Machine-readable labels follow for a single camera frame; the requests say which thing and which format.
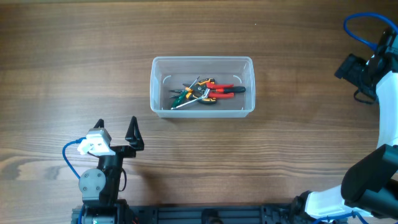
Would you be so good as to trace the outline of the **green handled screwdriver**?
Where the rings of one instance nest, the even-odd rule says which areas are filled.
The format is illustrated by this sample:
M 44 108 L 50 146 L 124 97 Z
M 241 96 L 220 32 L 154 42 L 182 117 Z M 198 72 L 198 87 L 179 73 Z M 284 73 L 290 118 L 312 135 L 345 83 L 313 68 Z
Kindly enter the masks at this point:
M 184 101 L 187 93 L 191 90 L 191 87 L 196 84 L 196 82 L 198 81 L 199 77 L 186 89 L 184 89 L 181 94 L 174 100 L 174 102 L 172 103 L 172 108 L 175 108 L 179 105 L 182 104 L 182 102 Z

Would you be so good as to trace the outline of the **orange black long-nose pliers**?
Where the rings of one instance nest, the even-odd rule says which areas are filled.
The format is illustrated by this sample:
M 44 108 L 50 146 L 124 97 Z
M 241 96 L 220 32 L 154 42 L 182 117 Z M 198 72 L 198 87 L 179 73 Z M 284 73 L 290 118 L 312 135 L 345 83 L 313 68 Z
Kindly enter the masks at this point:
M 190 84 L 184 83 L 183 86 L 185 87 L 185 90 L 188 91 L 188 93 L 185 96 L 185 99 L 187 101 L 192 101 L 202 96 L 202 94 L 204 94 L 205 90 L 207 89 L 207 84 L 209 83 L 215 84 L 215 79 L 214 78 L 202 79 L 196 82 L 191 87 L 191 89 L 188 88 Z M 198 100 L 198 102 L 204 105 L 213 105 L 216 103 L 216 98 L 211 98 L 210 96 L 208 96 L 208 98 Z

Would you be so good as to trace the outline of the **small silver wrench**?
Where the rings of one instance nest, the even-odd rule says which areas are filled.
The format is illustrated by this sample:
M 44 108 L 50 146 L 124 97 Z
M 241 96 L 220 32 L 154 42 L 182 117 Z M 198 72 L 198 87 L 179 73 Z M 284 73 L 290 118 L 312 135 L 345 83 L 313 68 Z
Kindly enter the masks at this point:
M 181 94 L 182 91 L 183 91 L 183 90 L 171 90 L 171 92 L 179 93 L 179 95 Z M 187 105 L 189 105 L 189 104 L 191 104 L 191 103 L 194 103 L 194 102 L 197 102 L 197 101 L 200 101 L 200 100 L 205 100 L 205 99 L 208 98 L 209 94 L 210 94 L 210 90 L 205 90 L 205 92 L 204 92 L 204 94 L 202 94 L 202 96 L 193 97 L 193 90 L 191 89 L 191 90 L 187 93 L 187 95 L 186 95 L 184 101 L 182 102 L 182 104 L 179 105 L 179 106 L 177 106 L 177 107 L 175 107 L 175 108 L 172 108 L 172 107 L 171 107 L 171 110 L 176 110 L 176 109 L 179 109 L 179 108 L 181 108 L 181 107 L 183 107 L 183 106 L 187 106 Z

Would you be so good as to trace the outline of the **red handled snips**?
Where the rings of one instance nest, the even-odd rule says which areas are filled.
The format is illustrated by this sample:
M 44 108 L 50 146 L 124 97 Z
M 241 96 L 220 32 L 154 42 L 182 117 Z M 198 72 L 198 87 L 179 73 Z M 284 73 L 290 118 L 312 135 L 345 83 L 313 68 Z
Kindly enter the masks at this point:
M 214 87 L 216 87 L 216 86 L 218 86 L 218 85 L 220 85 L 220 84 L 211 84 L 211 83 L 207 84 L 207 89 L 210 90 L 209 96 L 210 96 L 211 98 L 216 98 L 216 100 L 219 100 L 219 99 L 229 99 L 229 98 L 233 98 L 233 97 L 234 97 L 234 93 L 222 94 L 222 93 L 214 93 L 214 92 L 211 92 L 212 88 L 214 88 Z

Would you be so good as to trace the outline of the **black red screwdriver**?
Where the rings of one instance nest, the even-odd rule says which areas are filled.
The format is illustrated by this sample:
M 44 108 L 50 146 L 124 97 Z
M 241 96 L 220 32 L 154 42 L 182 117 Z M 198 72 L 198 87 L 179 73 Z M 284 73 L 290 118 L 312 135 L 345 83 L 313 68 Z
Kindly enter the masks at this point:
M 218 85 L 212 88 L 211 92 L 230 94 L 230 93 L 244 93 L 246 88 L 244 86 L 233 86 L 233 85 Z

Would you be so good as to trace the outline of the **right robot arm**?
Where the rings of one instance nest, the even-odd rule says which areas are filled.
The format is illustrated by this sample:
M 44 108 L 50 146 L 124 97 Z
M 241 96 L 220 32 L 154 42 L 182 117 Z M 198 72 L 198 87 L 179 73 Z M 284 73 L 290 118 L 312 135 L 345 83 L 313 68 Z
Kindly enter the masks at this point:
M 356 93 L 379 105 L 376 150 L 346 172 L 341 185 L 304 192 L 289 209 L 291 223 L 333 223 L 345 218 L 397 219 L 397 31 L 384 30 L 369 60 L 350 54 L 335 72 Z

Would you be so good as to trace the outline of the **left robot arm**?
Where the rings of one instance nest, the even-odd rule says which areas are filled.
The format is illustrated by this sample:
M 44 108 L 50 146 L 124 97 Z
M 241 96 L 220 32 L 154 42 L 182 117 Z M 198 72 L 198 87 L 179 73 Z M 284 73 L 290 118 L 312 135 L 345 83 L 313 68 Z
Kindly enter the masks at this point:
M 129 208 L 127 201 L 119 199 L 121 177 L 127 177 L 123 169 L 125 158 L 135 158 L 144 150 L 144 141 L 139 131 L 137 118 L 133 116 L 125 136 L 126 145 L 112 146 L 111 136 L 99 119 L 86 137 L 81 140 L 78 151 L 98 158 L 94 169 L 86 170 L 79 179 L 83 205 L 75 223 L 138 223 L 138 217 Z

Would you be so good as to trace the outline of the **clear plastic container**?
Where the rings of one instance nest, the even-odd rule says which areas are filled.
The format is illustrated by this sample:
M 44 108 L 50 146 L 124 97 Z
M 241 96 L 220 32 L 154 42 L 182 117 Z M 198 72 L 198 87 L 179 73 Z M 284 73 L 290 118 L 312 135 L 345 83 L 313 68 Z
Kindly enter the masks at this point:
M 173 95 L 179 95 L 194 80 L 242 86 L 245 92 L 173 110 Z M 244 118 L 255 109 L 255 103 L 254 65 L 249 57 L 166 56 L 156 57 L 152 62 L 150 107 L 161 118 Z

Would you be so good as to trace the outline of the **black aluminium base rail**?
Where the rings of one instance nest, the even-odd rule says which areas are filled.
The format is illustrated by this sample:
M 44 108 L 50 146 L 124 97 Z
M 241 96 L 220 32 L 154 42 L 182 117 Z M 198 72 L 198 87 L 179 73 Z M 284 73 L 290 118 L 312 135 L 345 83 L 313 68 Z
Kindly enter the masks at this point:
M 319 221 L 298 211 L 291 211 L 288 204 L 260 206 L 215 207 L 124 207 L 120 212 L 112 209 L 86 208 L 72 210 L 72 223 L 140 223 L 140 224 L 283 224 L 318 223 Z

